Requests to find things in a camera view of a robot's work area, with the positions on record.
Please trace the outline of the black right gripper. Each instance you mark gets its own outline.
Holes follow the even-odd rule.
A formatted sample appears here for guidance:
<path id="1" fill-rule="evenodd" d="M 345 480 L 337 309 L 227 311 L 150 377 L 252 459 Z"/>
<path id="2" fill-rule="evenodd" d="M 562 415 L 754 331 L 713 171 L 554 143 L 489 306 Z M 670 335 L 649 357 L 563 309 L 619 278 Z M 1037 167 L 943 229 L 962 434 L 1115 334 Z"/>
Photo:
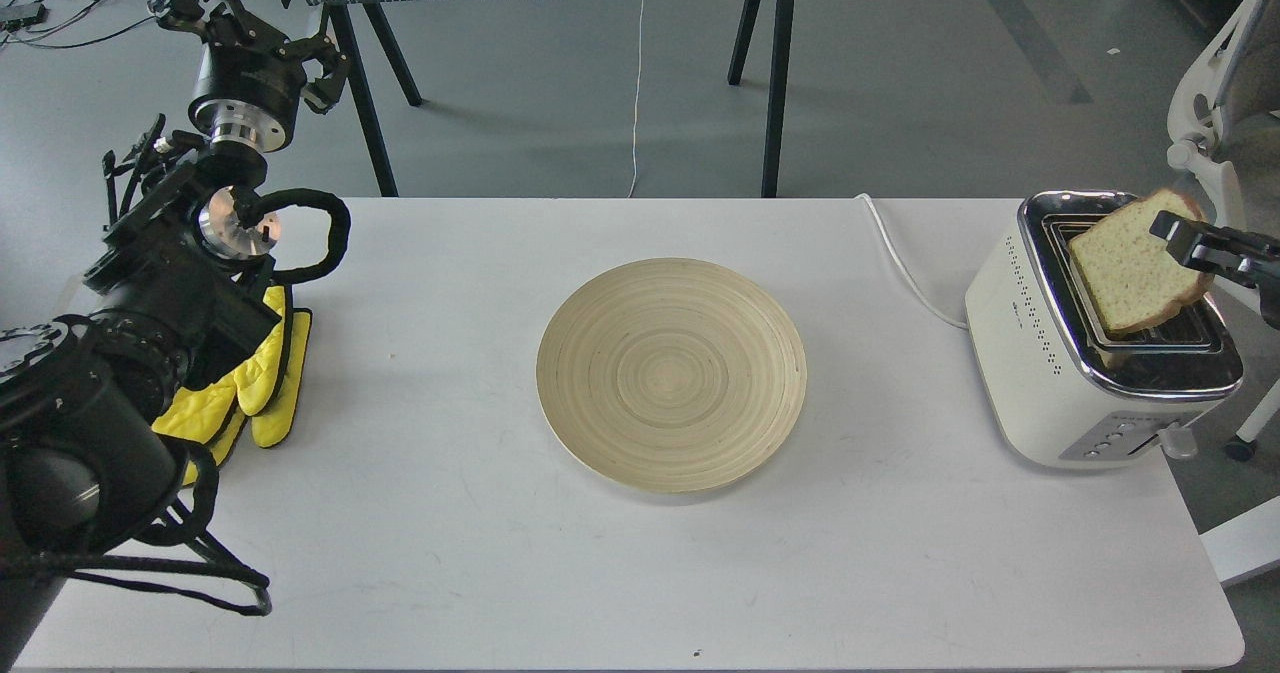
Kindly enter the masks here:
<path id="1" fill-rule="evenodd" d="M 1279 241 L 1234 226 L 1156 214 L 1149 234 L 1164 241 L 1164 248 L 1181 267 L 1226 278 L 1251 278 L 1260 298 L 1260 313 L 1270 328 L 1279 330 Z"/>

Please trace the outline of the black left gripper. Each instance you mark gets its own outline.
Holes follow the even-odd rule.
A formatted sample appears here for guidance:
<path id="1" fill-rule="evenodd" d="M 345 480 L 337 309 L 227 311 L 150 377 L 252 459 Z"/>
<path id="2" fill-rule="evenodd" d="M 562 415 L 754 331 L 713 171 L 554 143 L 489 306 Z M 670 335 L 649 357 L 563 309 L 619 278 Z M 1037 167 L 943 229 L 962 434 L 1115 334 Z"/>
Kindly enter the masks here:
<path id="1" fill-rule="evenodd" d="M 292 145 L 302 105 L 330 113 L 346 90 L 351 59 L 326 13 L 308 38 L 288 38 L 241 0 L 154 0 L 152 17 L 160 29 L 204 38 L 188 116 L 211 139 L 238 137 L 259 152 L 278 152 Z"/>

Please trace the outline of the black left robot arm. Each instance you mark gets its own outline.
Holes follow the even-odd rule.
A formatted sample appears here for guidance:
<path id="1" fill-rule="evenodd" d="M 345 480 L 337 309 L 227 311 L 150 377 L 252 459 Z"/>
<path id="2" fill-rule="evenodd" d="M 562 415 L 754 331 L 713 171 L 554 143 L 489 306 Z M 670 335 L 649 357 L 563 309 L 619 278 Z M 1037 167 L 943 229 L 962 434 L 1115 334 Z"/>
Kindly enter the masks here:
<path id="1" fill-rule="evenodd" d="M 326 29 L 289 38 L 241 0 L 155 0 L 152 14 L 204 44 L 192 131 L 157 118 L 123 162 L 105 157 L 106 184 L 128 182 L 108 194 L 106 252 L 84 273 L 99 308 L 3 331 L 4 668 L 69 580 L 177 594 L 145 576 L 202 576 L 253 601 L 186 598 L 247 617 L 273 608 L 268 577 L 209 534 L 212 454 L 154 422 L 178 392 L 256 353 L 283 321 L 270 285 L 342 262 L 351 218 L 338 196 L 259 186 L 301 105 L 330 111 L 351 61 Z"/>

